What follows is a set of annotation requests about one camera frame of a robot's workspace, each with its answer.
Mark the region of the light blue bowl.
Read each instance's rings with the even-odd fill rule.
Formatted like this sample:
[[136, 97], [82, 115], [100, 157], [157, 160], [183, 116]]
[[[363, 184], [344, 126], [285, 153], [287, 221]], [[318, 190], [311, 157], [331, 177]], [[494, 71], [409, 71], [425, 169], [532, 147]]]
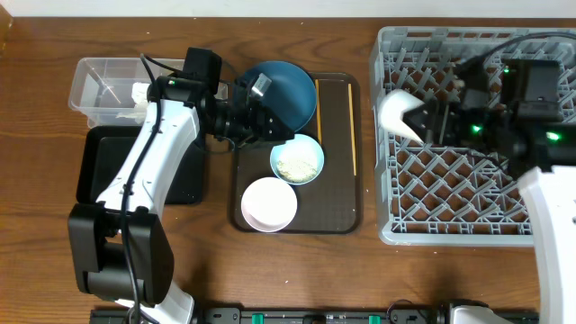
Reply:
[[[302, 184], [295, 184], [283, 180], [276, 170], [276, 163], [281, 158], [303, 157], [313, 160], [317, 164], [318, 173], [310, 181]], [[305, 185], [313, 181], [322, 171], [324, 166], [324, 153], [321, 145], [312, 137], [296, 134], [293, 139], [287, 140], [282, 145], [274, 146], [270, 153], [270, 167], [273, 173], [290, 185]]]

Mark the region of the white cup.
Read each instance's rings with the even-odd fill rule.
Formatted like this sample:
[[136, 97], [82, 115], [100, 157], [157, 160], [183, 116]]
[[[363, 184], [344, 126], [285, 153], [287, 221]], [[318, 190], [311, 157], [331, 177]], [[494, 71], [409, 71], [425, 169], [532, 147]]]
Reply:
[[422, 138], [403, 121], [404, 113], [410, 112], [423, 104], [416, 96], [400, 89], [387, 94], [379, 104], [378, 122], [386, 131], [408, 140], [423, 143]]

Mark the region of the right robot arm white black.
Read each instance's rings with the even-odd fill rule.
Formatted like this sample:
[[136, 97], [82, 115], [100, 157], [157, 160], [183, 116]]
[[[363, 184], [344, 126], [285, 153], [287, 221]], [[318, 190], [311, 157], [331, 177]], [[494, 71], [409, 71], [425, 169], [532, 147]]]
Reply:
[[509, 59], [500, 103], [485, 103], [484, 74], [464, 72], [458, 103], [422, 102], [404, 91], [389, 96], [401, 135], [466, 147], [508, 160], [508, 171], [532, 224], [542, 323], [575, 321], [575, 126], [563, 121], [554, 60]]

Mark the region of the waste paper wrapper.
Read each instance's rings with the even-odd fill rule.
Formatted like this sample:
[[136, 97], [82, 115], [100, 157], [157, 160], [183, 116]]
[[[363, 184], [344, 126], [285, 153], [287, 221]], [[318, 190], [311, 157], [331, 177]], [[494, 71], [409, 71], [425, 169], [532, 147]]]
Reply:
[[148, 101], [149, 83], [136, 82], [131, 88], [131, 99], [134, 102], [134, 107], [127, 112], [119, 113], [116, 118], [124, 118], [134, 120], [137, 124], [141, 124], [146, 119]]

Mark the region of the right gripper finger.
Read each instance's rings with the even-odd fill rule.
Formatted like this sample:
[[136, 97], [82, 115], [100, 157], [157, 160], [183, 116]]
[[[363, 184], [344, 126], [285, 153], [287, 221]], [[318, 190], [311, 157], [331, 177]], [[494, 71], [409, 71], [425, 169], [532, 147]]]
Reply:
[[419, 143], [425, 144], [440, 144], [440, 132], [441, 127], [438, 125], [432, 125], [431, 127], [426, 127], [423, 124], [410, 124], [410, 133], [408, 138], [415, 140]]
[[431, 100], [408, 110], [403, 114], [402, 120], [409, 126], [430, 126], [439, 116], [440, 102]]

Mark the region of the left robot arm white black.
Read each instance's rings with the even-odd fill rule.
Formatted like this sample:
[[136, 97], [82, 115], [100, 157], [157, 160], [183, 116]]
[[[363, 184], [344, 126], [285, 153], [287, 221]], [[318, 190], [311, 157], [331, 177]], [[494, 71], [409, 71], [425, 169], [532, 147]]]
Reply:
[[175, 258], [161, 217], [181, 160], [209, 133], [241, 148], [290, 140], [294, 131], [264, 104], [273, 79], [237, 81], [240, 98], [216, 97], [222, 59], [190, 48], [182, 69], [151, 76], [145, 121], [119, 172], [93, 203], [76, 204], [68, 235], [78, 289], [128, 307], [126, 323], [189, 323], [194, 299], [173, 280]]

